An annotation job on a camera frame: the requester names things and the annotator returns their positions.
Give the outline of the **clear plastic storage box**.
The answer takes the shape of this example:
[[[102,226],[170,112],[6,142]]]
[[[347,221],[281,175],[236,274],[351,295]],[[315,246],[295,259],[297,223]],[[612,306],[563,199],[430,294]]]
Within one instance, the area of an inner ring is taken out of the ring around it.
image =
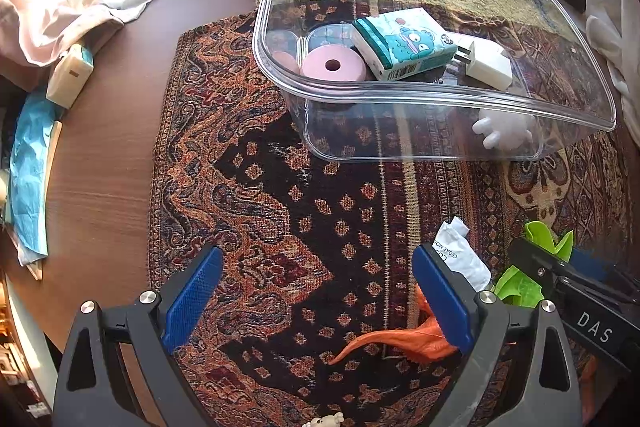
[[[253,50],[327,160],[537,160],[617,124],[559,0],[259,0]]]

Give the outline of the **small cream figurine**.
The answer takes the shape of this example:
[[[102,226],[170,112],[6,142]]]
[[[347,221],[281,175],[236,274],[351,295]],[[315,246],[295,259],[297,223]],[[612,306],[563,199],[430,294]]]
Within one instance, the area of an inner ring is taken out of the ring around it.
[[[307,421],[303,427],[341,427],[344,420],[343,413],[337,412],[322,417],[314,417],[310,421]]]

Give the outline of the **white tube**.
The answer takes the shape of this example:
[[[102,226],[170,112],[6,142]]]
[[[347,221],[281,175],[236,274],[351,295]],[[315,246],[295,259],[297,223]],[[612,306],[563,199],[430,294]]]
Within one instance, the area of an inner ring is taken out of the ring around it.
[[[484,291],[491,288],[491,273],[466,239],[469,231],[459,217],[444,221],[435,235],[433,248],[451,271],[465,277],[474,291]]]

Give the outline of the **blue plastic sheet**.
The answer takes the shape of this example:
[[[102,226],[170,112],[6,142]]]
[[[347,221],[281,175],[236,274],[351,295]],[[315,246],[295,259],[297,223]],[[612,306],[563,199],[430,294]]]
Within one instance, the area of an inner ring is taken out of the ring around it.
[[[20,265],[48,255],[46,171],[53,126],[61,113],[62,108],[40,89],[26,98],[17,119],[10,156],[9,205]]]

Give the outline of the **white rabbit figurine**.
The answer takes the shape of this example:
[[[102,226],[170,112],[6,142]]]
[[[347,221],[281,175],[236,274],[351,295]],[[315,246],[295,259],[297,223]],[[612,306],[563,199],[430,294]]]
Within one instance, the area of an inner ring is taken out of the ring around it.
[[[486,150],[517,150],[534,141],[535,118],[523,113],[481,109],[477,121],[472,124],[475,134],[483,135]]]

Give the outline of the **white charger plug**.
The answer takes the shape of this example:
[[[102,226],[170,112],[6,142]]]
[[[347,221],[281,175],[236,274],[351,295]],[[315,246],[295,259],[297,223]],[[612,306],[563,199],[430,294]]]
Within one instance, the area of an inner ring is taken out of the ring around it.
[[[463,65],[465,75],[498,91],[511,86],[511,61],[501,44],[452,31],[447,36],[458,47],[454,60]]]

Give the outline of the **white curtain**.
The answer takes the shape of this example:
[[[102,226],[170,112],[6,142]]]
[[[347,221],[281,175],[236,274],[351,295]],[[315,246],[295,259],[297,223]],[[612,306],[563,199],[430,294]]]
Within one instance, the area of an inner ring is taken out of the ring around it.
[[[608,61],[631,138],[639,145],[639,0],[586,0],[586,35]]]

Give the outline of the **white box on left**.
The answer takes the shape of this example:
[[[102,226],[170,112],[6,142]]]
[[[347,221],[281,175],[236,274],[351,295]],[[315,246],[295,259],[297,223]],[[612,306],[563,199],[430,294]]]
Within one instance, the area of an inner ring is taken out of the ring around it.
[[[61,55],[47,85],[47,99],[70,109],[94,69],[93,55],[82,43],[74,43]]]

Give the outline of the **patterned paisley rug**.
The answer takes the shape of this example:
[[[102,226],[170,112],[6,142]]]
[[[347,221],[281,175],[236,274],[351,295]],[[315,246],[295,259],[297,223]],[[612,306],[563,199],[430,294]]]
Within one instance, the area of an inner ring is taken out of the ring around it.
[[[224,273],[176,351],[221,426],[416,426],[460,364],[352,340],[413,329],[411,254],[459,217],[493,277],[528,221],[598,265],[639,268],[639,154],[626,128],[537,160],[340,161],[309,150],[253,50],[257,10],[183,34],[154,150],[148,267],[163,285],[206,244]]]

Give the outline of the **teal cartoon tissue pack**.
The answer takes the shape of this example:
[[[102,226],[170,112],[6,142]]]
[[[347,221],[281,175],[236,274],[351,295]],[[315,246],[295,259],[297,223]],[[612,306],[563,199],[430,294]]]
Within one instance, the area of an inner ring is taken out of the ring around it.
[[[376,80],[401,80],[449,64],[458,47],[423,8],[352,21],[352,42]]]

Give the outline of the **green paper star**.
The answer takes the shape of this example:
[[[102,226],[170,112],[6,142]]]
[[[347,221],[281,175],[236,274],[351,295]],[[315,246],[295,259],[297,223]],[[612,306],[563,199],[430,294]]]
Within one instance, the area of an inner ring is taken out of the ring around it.
[[[574,244],[573,230],[557,239],[544,222],[526,222],[523,239],[510,245],[511,264],[498,278],[495,295],[506,305],[534,309],[544,300],[541,283],[549,277],[551,269],[547,257],[567,263]]]

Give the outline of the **orange dinosaur toy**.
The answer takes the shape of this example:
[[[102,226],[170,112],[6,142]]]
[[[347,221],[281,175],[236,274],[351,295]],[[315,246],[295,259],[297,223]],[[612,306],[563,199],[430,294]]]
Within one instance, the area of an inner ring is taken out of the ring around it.
[[[420,311],[426,313],[426,320],[414,329],[384,329],[360,335],[352,340],[336,357],[329,361],[329,365],[341,362],[352,351],[370,345],[382,345],[399,349],[410,361],[416,363],[435,362],[449,357],[458,351],[445,337],[435,314],[425,298],[418,284],[416,291],[416,305]]]

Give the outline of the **pink tape roll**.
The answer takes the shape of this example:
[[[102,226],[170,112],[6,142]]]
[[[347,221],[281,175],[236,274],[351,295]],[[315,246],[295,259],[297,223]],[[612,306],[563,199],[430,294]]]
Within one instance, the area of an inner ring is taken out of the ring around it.
[[[366,79],[366,63],[360,55],[342,44],[326,44],[310,51],[300,72],[308,78],[328,81],[362,81]]]

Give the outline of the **pink curtain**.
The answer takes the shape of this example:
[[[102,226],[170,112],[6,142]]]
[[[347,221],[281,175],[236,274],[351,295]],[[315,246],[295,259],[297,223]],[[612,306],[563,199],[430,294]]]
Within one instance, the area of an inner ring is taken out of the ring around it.
[[[108,39],[153,0],[1,0],[1,55],[43,67],[91,31]]]

